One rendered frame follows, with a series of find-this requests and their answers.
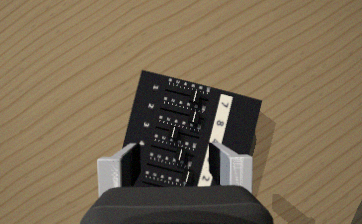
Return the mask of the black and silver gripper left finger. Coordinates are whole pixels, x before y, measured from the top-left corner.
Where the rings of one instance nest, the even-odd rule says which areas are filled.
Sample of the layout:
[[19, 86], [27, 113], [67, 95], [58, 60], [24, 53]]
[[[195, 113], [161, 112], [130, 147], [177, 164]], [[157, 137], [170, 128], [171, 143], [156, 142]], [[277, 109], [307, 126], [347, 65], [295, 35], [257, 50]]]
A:
[[111, 157], [97, 160], [99, 197], [108, 189], [134, 186], [141, 173], [140, 143], [130, 143]]

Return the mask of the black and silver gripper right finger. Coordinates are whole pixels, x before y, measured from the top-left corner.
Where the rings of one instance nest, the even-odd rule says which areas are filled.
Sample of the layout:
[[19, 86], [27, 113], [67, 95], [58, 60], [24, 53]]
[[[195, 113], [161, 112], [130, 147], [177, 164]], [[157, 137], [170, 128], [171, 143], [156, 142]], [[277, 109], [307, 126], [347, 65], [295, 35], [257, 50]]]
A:
[[252, 156], [239, 155], [219, 142], [209, 142], [209, 172], [217, 185], [242, 186], [252, 194]]

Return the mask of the black lighting desk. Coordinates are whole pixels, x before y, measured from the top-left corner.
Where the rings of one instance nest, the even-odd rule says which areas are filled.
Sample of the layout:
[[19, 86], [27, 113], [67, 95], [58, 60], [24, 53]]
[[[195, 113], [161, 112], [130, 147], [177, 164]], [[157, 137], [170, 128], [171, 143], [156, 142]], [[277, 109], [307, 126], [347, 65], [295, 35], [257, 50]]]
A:
[[249, 155], [261, 104], [142, 70], [122, 147], [140, 143], [141, 173], [130, 187], [221, 186], [209, 172], [209, 142]]

